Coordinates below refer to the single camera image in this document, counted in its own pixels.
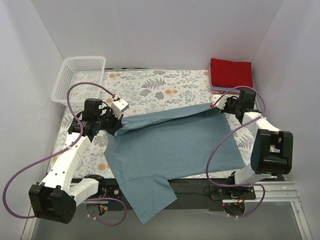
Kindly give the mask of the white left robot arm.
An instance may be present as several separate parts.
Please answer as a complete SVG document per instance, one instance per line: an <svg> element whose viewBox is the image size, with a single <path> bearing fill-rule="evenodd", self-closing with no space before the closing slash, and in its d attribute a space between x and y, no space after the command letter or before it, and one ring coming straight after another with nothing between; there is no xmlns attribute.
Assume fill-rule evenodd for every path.
<svg viewBox="0 0 320 240"><path fill-rule="evenodd" d="M85 151L100 131L114 135L122 128L124 112L129 104L116 97L111 105L97 98L84 102L83 111L76 114L66 137L67 150L60 154L44 179L29 189L28 195L35 217L68 224L76 208L90 197L101 200L106 196L104 178L86 175L71 185L74 172Z"/></svg>

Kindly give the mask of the blue-grey t shirt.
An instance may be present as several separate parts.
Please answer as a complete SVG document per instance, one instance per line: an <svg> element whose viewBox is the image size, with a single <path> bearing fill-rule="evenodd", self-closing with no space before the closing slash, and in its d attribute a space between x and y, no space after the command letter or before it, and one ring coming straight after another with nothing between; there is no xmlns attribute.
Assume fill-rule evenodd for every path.
<svg viewBox="0 0 320 240"><path fill-rule="evenodd" d="M209 104L125 117L104 152L142 224L176 200L169 180L241 169L224 114Z"/></svg>

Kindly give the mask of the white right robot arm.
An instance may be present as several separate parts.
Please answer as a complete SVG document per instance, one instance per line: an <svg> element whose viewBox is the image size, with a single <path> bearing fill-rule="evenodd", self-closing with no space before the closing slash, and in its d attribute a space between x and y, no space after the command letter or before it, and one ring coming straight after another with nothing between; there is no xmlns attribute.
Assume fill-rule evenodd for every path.
<svg viewBox="0 0 320 240"><path fill-rule="evenodd" d="M222 113L235 115L239 123L255 136L250 164L232 174L234 181L226 186L227 195L237 199L245 192L244 184L253 185L276 175L287 175L292 170L294 136L273 126L255 109L256 93L240 90L239 97L226 97Z"/></svg>

